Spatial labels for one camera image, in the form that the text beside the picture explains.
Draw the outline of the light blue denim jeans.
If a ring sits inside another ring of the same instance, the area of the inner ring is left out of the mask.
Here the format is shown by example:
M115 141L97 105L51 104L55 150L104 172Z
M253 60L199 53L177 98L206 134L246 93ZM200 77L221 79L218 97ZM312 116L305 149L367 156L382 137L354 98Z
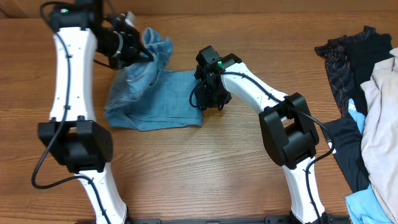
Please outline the light blue denim jeans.
M112 127L151 131L201 126L202 112L191 106L198 84L192 71L167 70L173 43L148 27L142 40L153 61L119 70L110 86L104 116Z

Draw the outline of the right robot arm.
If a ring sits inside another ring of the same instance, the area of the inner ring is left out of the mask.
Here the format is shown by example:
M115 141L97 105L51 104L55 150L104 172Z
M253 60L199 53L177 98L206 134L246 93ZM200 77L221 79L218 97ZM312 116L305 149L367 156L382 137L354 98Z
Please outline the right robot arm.
M305 98L287 95L257 76L235 54L220 57L212 46L200 50L194 77L199 81L190 94L190 105L205 111L222 110L233 95L258 115L268 156L283 168L289 187L292 223L326 223L315 178L317 120Z

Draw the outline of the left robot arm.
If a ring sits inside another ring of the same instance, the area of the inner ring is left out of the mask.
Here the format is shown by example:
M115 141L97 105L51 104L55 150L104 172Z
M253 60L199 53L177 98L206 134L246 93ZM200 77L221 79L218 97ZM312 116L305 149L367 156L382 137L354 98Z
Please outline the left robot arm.
M53 32L57 52L55 96L49 120L39 123L38 136L51 155L79 180L95 211L96 223L132 222L111 172L113 140L96 121L93 106L95 55L119 70L153 56L143 46L132 14L104 14L99 0L52 1L42 19Z

